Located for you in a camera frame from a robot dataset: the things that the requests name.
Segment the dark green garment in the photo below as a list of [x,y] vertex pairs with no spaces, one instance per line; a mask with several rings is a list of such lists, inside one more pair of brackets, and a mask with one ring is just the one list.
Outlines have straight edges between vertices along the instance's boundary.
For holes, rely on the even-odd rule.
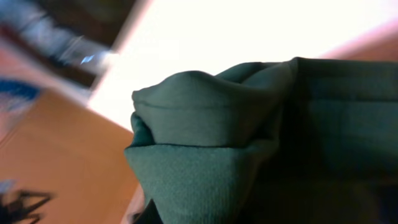
[[397,222],[397,64],[294,58],[132,94],[134,223]]

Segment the clear plastic storage bin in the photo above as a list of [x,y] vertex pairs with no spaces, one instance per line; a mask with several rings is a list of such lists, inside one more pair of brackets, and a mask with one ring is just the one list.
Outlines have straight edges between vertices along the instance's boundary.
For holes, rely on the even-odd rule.
[[118,57],[110,47],[60,26],[33,1],[1,0],[1,32],[58,76],[87,88]]

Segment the blue cloth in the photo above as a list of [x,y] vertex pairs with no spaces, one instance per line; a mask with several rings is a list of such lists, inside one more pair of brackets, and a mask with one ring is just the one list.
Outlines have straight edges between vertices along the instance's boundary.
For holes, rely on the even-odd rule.
[[1,79],[1,112],[25,111],[39,97],[41,87],[21,80]]

